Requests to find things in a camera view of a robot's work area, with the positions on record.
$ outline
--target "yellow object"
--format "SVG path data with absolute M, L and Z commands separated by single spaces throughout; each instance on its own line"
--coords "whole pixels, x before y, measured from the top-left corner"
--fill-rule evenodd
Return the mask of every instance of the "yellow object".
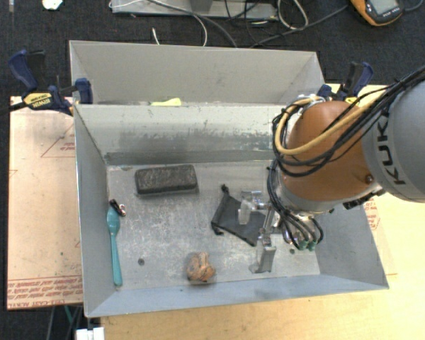
M 356 97 L 347 97 L 345 98 L 345 102 L 352 104 L 356 99 Z
M 164 102 L 153 102 L 151 106 L 181 106 L 181 99 L 176 97 Z
M 50 103 L 51 97 L 50 93 L 30 93 L 23 99 L 23 101 L 27 106 L 38 108 Z

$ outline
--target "gray sheet metal tray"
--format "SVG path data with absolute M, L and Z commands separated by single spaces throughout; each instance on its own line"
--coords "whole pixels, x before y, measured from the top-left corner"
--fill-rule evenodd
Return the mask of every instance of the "gray sheet metal tray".
M 196 103 L 180 107 L 76 105 L 76 162 L 87 317 L 231 305 L 387 288 L 363 208 L 319 217 L 324 241 L 314 252 L 290 251 L 280 235 L 273 270 L 253 274 L 256 248 L 211 229 L 226 184 L 266 192 L 277 104 Z M 192 164 L 198 192 L 142 198 L 135 171 Z M 117 236 L 123 286 L 113 284 L 108 201 L 126 206 Z M 207 251 L 217 269 L 193 285 L 187 258 Z

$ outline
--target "blue plastic spoon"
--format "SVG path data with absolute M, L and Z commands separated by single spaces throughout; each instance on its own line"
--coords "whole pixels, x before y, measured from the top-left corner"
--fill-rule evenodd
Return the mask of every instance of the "blue plastic spoon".
M 107 226 L 108 231 L 110 232 L 110 242 L 112 244 L 113 282 L 115 283 L 115 286 L 119 287 L 123 284 L 118 248 L 116 246 L 116 235 L 120 230 L 120 216 L 112 207 L 109 207 L 107 212 Z

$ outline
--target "black eraser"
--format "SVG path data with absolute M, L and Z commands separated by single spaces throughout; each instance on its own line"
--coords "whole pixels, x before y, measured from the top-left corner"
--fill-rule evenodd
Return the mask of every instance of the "black eraser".
M 135 172 L 137 194 L 194 193 L 198 189 L 193 165 L 161 166 Z

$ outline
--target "black plastic part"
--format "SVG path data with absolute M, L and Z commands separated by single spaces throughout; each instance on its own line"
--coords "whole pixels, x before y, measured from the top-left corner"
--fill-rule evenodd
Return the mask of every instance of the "black plastic part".
M 135 172 L 138 195 L 192 193 L 198 189 L 193 165 L 163 166 Z
M 377 191 L 376 193 L 369 193 L 365 196 L 363 196 L 362 198 L 359 199 L 355 199 L 352 201 L 347 201 L 345 203 L 343 203 L 343 206 L 345 207 L 345 209 L 349 210 L 352 208 L 355 208 L 361 204 L 364 204 L 366 201 L 369 201 L 373 196 L 381 196 L 382 194 L 385 193 L 384 189 L 381 189 L 379 191 Z
M 211 227 L 214 233 L 221 235 L 223 232 L 220 230 L 225 230 L 255 247 L 266 216 L 260 212 L 253 212 L 249 222 L 241 225 L 237 219 L 241 202 L 229 195 L 230 192 L 225 185 L 222 186 L 222 192 L 224 195 L 211 220 Z

